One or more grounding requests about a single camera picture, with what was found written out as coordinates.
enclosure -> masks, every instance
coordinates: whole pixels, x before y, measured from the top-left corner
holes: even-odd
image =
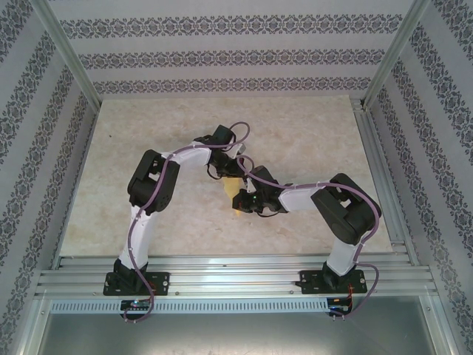
[[[472,0],[0,6],[0,354],[473,354]],[[152,232],[166,296],[125,324],[103,288],[143,153],[239,121],[279,183],[343,172],[379,204],[374,292],[328,317],[347,294],[301,287],[322,215],[236,213],[203,167]]]

aluminum frame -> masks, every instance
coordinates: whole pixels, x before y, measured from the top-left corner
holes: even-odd
[[[392,253],[362,254],[360,257],[360,261],[374,263],[381,271],[377,291],[372,296],[418,296],[437,354],[458,354],[429,267],[413,266],[404,242],[394,242],[392,247]],[[173,302],[182,305],[180,309],[172,309],[171,313],[193,313],[190,305],[203,302],[215,305],[229,302],[280,302],[286,305],[274,312],[288,311],[290,307],[295,307],[294,311],[303,311],[300,303],[311,300],[319,302],[327,296],[346,296],[303,295],[300,288],[294,285],[299,280],[301,270],[321,268],[326,259],[327,255],[152,257],[149,270],[171,273],[169,295],[157,298],[164,306]],[[111,271],[114,260],[112,257],[64,257],[57,270],[42,271],[17,354],[38,353],[48,314],[55,302],[76,304],[72,311],[62,311],[66,314],[111,313],[102,311],[103,306],[100,304],[118,303],[118,300],[123,299],[102,295],[105,274]],[[374,272],[364,270],[367,285],[371,287]],[[78,309],[79,304],[84,305],[83,311]],[[54,313],[61,313],[60,307],[54,309]],[[324,309],[309,307],[305,311]],[[262,311],[256,308],[250,310],[248,307],[243,313]]]

metal bar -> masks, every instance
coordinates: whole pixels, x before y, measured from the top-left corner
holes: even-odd
[[[303,263],[324,263],[328,254],[317,255],[254,255],[254,256],[172,256],[172,257],[150,257],[150,266],[223,266],[223,265],[288,265]],[[113,266],[116,257],[63,257],[61,267],[67,266]],[[362,263],[409,263],[407,253],[377,253],[362,254],[359,259]]]
[[[383,150],[375,133],[375,128],[368,112],[360,109],[360,103],[352,101],[356,123],[360,132],[361,141],[363,142],[364,151],[367,155],[368,164],[370,165],[372,178],[378,193],[381,208],[384,213],[384,221],[389,232],[391,240],[403,240],[404,247],[413,265],[420,265],[414,245],[412,244],[409,230],[399,204],[398,195],[396,193],[394,183],[392,182],[386,159],[382,154]]]
[[[55,17],[48,1],[32,0],[31,5],[38,17],[41,19],[43,25],[46,27],[47,32],[51,36],[56,48],[58,48],[58,51],[69,67],[69,70],[74,75],[75,80],[81,87],[81,90],[86,96],[90,106],[95,113],[98,113],[101,107],[101,98],[90,81],[77,53],[70,44],[64,29]]]
[[[308,269],[317,269],[321,268],[322,264],[312,264],[311,268]],[[365,272],[372,272],[371,268],[362,268],[359,267],[360,270],[365,270]],[[154,272],[159,272],[159,271],[164,271],[160,270],[158,268],[152,267],[149,269],[150,271]],[[271,273],[281,273],[281,274],[286,274],[286,273],[293,273],[293,272],[299,272],[301,270],[300,267],[281,267],[281,268],[248,268],[248,267],[242,267],[242,266],[230,266],[230,267],[225,267],[225,268],[215,268],[215,267],[209,267],[209,268],[201,268],[199,269],[199,274],[239,274],[242,271],[244,271],[246,274],[257,274],[259,272],[263,274],[271,274]],[[379,266],[378,267],[379,271],[382,272],[397,272],[397,271],[411,271],[412,267],[411,265],[407,264],[406,266]],[[415,268],[416,271],[420,270],[429,270],[428,266],[418,266]],[[81,266],[79,268],[62,268],[61,269],[61,274],[62,275],[72,275],[72,274],[94,274],[94,273],[100,273],[103,274],[105,272],[110,271],[110,266]],[[170,272],[171,274],[180,274],[180,275],[186,275],[186,274],[195,274],[196,270],[192,268],[166,268],[167,272]],[[41,275],[49,275],[49,274],[56,274],[56,270],[43,270],[41,272]]]
[[[19,346],[16,349],[17,355],[37,355],[47,319],[50,315],[51,300],[33,300],[26,319],[26,325],[21,332]]]
[[[399,30],[395,34],[389,49],[386,51],[386,55],[379,64],[375,76],[372,78],[370,85],[368,86],[367,93],[363,99],[365,108],[370,108],[373,102],[375,102],[379,90],[382,88],[392,67],[394,67],[394,63],[398,60],[402,49],[408,42],[409,37],[412,35],[415,25],[421,19],[421,16],[429,3],[429,0],[414,0],[412,3],[406,17],[404,17],[404,20],[401,23],[401,26],[399,26]]]
[[[305,297],[298,299],[273,298],[266,300],[185,300],[157,299],[152,313],[159,314],[247,314],[327,312],[327,299]],[[52,314],[119,314],[120,300],[55,300]],[[144,311],[132,311],[133,314]]]
[[[458,351],[440,297],[427,294],[420,296],[419,300],[421,301],[423,315],[436,353],[458,355],[460,352]]]

speckled floor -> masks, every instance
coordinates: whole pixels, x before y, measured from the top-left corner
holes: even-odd
[[[118,255],[129,227],[128,182],[147,149],[172,151],[247,121],[245,154],[280,183],[348,174],[375,188],[347,96],[104,101],[87,155],[61,255]],[[241,136],[243,128],[236,133]],[[205,169],[179,176],[161,213],[151,255],[328,253],[334,236],[318,212],[272,218],[231,209],[221,181]],[[392,251],[384,225],[365,251]]]

patterned wallpaper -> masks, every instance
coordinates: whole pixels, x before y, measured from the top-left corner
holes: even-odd
[[[30,4],[0,1],[0,354],[58,248],[95,115]]]
[[[361,98],[412,0],[55,0],[104,98]]]
[[[372,116],[416,252],[473,354],[473,3],[432,0]]]

